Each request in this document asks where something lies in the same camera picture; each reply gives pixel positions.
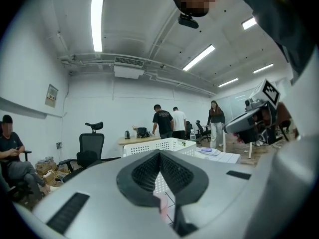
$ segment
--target perforated basket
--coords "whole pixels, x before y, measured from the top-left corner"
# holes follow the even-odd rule
[[[142,143],[129,144],[124,146],[123,157],[141,153],[149,150],[171,150],[176,151],[181,154],[195,156],[196,142],[180,140],[176,138],[167,138],[162,140],[148,141]],[[163,176],[161,173],[156,178],[155,181],[155,193],[165,192],[169,190]]]

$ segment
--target white ceiling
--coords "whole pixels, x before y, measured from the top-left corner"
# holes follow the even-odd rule
[[[180,12],[172,0],[104,0],[103,53],[112,54],[98,55],[93,49],[90,3],[39,0],[47,38],[57,57],[68,61],[66,70],[112,71],[108,65],[83,67],[79,61],[105,60],[112,64],[112,54],[129,55],[158,61],[146,61],[147,71],[218,93],[221,89],[217,86],[223,82],[248,75],[249,80],[252,72],[265,64],[275,64],[269,71],[279,70],[286,63],[259,26],[242,28],[241,23],[252,15],[242,0],[220,0],[207,16],[195,19],[199,29],[177,23]],[[66,47],[57,37],[58,32]],[[210,44],[216,48],[211,54],[188,72],[181,70]],[[161,63],[167,66],[162,69]]]

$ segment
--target ceiling light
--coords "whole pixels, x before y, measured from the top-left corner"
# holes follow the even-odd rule
[[[234,79],[234,80],[231,80],[231,81],[229,81],[229,82],[225,82],[225,83],[223,83],[222,85],[219,85],[219,87],[223,87],[223,86],[225,86],[225,85],[227,85],[227,84],[229,84],[229,83],[235,82],[235,81],[238,81],[238,78],[236,78],[236,79]]]
[[[255,74],[255,73],[258,73],[258,72],[260,72],[260,71],[262,71],[262,70],[265,70],[265,69],[267,69],[267,68],[269,68],[269,67],[272,67],[274,64],[271,64],[271,65],[269,65],[269,66],[265,66],[265,67],[263,67],[263,68],[260,68],[260,69],[258,69],[258,70],[256,70],[256,71],[254,71],[253,73]]]
[[[104,0],[91,1],[91,28],[95,52],[102,52],[102,9]]]
[[[255,21],[255,18],[252,17],[241,24],[243,25],[244,30],[246,30],[247,28],[250,28],[251,26],[256,25],[257,22]]]
[[[187,66],[183,68],[184,71],[188,71],[191,67],[196,65],[200,60],[206,57],[210,52],[215,49],[213,45],[209,45],[202,53],[200,53],[197,57],[195,57]]]

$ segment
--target power outlet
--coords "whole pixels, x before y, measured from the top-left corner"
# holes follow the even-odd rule
[[[56,143],[56,148],[61,149],[62,148],[62,142],[57,142]]]

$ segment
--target plastic bottle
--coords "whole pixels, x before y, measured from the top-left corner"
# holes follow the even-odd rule
[[[193,129],[190,130],[189,139],[190,139],[191,141],[196,141],[196,135],[195,135]]]

